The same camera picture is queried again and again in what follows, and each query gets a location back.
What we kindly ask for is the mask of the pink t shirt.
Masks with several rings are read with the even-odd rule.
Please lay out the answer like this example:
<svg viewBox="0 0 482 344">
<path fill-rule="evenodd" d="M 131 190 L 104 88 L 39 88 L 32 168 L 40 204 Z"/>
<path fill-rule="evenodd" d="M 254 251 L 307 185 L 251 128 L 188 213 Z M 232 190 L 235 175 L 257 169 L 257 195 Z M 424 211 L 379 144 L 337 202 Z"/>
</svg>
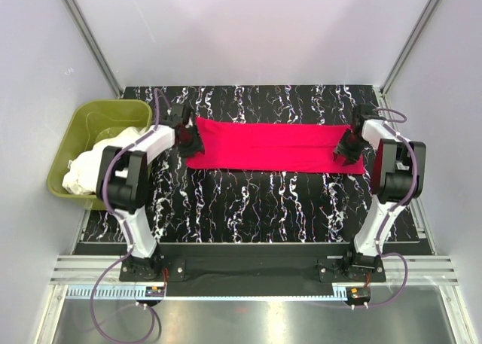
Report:
<svg viewBox="0 0 482 344">
<path fill-rule="evenodd" d="M 362 158 L 343 165 L 334 149 L 348 126 L 227 123 L 197 118 L 204 152 L 187 158 L 191 169 L 235 169 L 361 175 Z"/>
</svg>

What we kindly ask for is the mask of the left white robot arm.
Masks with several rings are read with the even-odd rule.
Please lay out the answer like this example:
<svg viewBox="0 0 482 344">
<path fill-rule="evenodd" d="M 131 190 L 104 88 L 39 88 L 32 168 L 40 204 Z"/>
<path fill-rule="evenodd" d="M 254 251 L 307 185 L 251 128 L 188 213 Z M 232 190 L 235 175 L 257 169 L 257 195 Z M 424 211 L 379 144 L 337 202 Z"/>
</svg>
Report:
<svg viewBox="0 0 482 344">
<path fill-rule="evenodd" d="M 148 281 L 157 279 L 163 270 L 145 210 L 148 167 L 175 146 L 182 158 L 204 152 L 196 118 L 188 105 L 173 104 L 164 117 L 156 117 L 154 125 L 127 146 L 108 145 L 102 151 L 96 195 L 117 219 L 127 241 L 124 261 Z"/>
</svg>

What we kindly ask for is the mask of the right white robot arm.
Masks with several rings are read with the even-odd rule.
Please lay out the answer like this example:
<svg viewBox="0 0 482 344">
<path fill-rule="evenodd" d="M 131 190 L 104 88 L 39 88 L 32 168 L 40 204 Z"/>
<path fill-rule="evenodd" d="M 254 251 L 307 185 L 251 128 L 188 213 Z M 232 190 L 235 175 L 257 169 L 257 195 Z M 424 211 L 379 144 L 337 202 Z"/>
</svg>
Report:
<svg viewBox="0 0 482 344">
<path fill-rule="evenodd" d="M 340 271 L 354 282 L 382 267 L 383 244 L 396 218 L 423 190 L 426 145 L 396 132 L 381 111 L 367 104 L 355 106 L 351 126 L 334 149 L 334 160 L 344 166 L 355 164 L 367 146 L 376 152 L 371 207 L 340 263 Z"/>
</svg>

